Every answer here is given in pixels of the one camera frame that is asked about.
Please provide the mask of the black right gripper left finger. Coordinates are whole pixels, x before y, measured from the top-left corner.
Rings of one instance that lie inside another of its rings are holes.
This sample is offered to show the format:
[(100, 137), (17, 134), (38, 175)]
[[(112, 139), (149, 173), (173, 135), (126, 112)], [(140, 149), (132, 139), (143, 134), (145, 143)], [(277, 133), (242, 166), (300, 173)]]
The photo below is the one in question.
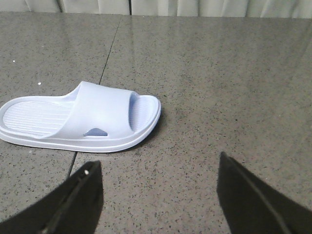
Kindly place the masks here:
[(89, 161), (47, 196), (1, 222), (2, 234), (93, 234), (103, 206), (101, 163)]

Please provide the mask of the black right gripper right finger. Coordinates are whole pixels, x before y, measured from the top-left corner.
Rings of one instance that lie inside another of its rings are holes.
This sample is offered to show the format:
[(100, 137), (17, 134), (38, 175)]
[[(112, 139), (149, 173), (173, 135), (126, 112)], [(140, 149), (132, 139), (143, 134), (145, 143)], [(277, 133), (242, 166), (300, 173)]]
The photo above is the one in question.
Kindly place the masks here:
[(233, 234), (310, 234), (312, 212), (221, 152), (217, 195)]

